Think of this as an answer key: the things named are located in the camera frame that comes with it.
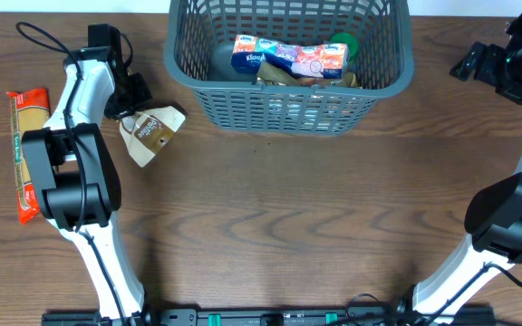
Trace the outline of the white brown snack pouch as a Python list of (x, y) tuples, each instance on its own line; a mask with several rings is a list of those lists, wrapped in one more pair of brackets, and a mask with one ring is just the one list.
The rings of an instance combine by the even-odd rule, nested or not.
[(138, 111), (121, 120), (120, 133), (130, 157), (144, 168), (185, 120), (185, 115), (172, 106)]

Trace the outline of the gold foil bag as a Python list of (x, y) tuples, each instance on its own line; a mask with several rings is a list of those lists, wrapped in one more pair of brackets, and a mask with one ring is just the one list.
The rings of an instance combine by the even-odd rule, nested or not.
[(357, 77), (352, 72), (346, 72), (341, 79), (325, 79), (315, 77), (295, 78), (286, 71), (268, 62), (262, 62), (256, 74), (256, 81), (265, 85), (295, 86), (295, 87), (346, 87), (358, 88)]

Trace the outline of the kleenex tissue multipack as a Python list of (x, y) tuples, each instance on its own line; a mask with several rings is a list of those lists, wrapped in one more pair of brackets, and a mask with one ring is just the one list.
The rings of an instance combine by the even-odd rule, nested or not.
[(339, 79), (346, 72), (349, 55), (346, 43), (301, 46), (239, 34), (230, 63), (241, 73), (257, 73), (261, 63), (267, 62), (294, 77)]

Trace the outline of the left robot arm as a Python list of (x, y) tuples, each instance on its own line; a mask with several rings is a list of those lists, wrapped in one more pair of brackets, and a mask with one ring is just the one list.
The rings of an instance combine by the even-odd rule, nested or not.
[(151, 100), (140, 74), (129, 72), (128, 37), (110, 24), (91, 24), (88, 44), (65, 54), (66, 83), (51, 118), (22, 136), (22, 150), (45, 219), (83, 259), (97, 292), (95, 312), (43, 314), (43, 325), (155, 325), (119, 230), (121, 182), (101, 134), (103, 119), (121, 120)]

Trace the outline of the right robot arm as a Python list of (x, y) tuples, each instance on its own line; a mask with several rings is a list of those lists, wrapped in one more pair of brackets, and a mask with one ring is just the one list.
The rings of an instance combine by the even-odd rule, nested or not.
[[(450, 74), (461, 81), (473, 77), (522, 106), (522, 13), (506, 33), (506, 47), (474, 43)], [(408, 309), (427, 323), (452, 322), (482, 286), (522, 264), (522, 154), (512, 176), (472, 198), (464, 227), (465, 236), (447, 260), (412, 288)]]

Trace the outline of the green lid jar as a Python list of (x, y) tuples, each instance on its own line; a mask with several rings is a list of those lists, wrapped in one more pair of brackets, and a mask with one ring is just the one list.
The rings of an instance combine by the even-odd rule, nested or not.
[(350, 59), (349, 61), (352, 62), (357, 57), (358, 49), (359, 49), (359, 43), (357, 39), (349, 33), (338, 33), (333, 35), (330, 38), (331, 43), (345, 43), (348, 46)]

